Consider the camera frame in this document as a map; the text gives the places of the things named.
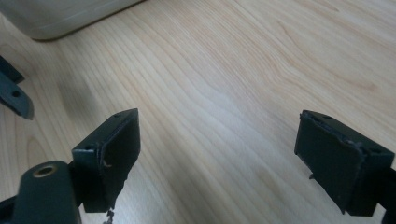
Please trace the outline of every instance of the black plastic part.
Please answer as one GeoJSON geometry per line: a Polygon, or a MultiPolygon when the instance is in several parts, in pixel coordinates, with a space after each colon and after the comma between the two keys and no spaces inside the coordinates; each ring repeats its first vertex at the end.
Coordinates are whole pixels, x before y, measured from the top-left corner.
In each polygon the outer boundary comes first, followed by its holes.
{"type": "Polygon", "coordinates": [[[0,56],[0,72],[8,77],[15,84],[18,84],[24,80],[20,72],[17,71],[9,62],[0,56]]]}
{"type": "Polygon", "coordinates": [[[0,224],[10,224],[17,196],[0,202],[0,224]]]}
{"type": "Polygon", "coordinates": [[[381,188],[379,203],[387,209],[382,223],[394,224],[396,223],[396,171],[389,169],[379,186],[381,188]]]}
{"type": "Polygon", "coordinates": [[[0,56],[0,103],[25,119],[32,119],[34,108],[32,100],[16,83],[23,76],[0,56]]]}
{"type": "Polygon", "coordinates": [[[327,115],[303,111],[294,152],[343,213],[373,215],[394,153],[327,115]]]}
{"type": "Polygon", "coordinates": [[[137,109],[113,115],[79,143],[69,164],[76,200],[88,213],[114,208],[140,153],[137,109]]]}
{"type": "Polygon", "coordinates": [[[24,173],[12,224],[78,224],[73,185],[63,161],[49,161],[24,173]]]}

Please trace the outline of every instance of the white object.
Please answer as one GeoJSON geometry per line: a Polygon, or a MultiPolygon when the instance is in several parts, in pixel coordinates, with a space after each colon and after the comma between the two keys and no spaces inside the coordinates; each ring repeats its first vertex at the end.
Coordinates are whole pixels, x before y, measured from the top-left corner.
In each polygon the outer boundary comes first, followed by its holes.
{"type": "Polygon", "coordinates": [[[141,0],[0,0],[0,12],[33,39],[52,39],[141,0]]]}

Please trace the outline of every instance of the light wooden surface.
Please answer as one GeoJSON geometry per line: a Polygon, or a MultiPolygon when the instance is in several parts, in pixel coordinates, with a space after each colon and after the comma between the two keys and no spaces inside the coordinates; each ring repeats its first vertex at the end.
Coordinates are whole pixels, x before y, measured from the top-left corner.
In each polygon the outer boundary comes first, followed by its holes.
{"type": "MultiPolygon", "coordinates": [[[[342,215],[294,155],[303,109],[396,149],[396,2],[149,0],[52,42],[0,17],[33,121],[0,106],[0,200],[113,113],[142,152],[115,223],[379,223],[342,215]]],[[[104,214],[82,213],[84,223],[104,214]]]]}

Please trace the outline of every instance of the wood grain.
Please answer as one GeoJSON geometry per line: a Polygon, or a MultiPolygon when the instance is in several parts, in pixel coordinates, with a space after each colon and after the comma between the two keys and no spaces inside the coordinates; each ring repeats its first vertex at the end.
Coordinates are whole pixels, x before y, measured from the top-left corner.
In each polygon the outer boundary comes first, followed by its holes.
{"type": "Polygon", "coordinates": [[[343,216],[293,148],[310,109],[395,150],[395,1],[148,0],[50,42],[0,17],[0,54],[35,104],[0,106],[0,200],[137,107],[116,223],[380,223],[343,216]]]}

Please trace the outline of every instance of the screw hole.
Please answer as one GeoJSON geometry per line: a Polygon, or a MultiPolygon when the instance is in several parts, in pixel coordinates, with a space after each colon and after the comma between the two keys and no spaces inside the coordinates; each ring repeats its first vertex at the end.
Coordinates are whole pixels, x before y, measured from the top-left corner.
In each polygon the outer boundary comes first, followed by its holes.
{"type": "Polygon", "coordinates": [[[55,171],[56,171],[56,167],[54,165],[48,165],[36,170],[33,173],[33,176],[36,178],[41,178],[48,175],[52,175],[53,173],[55,173],[55,171]]]}
{"type": "Polygon", "coordinates": [[[13,97],[20,97],[21,93],[19,91],[14,91],[11,93],[13,97]]]}

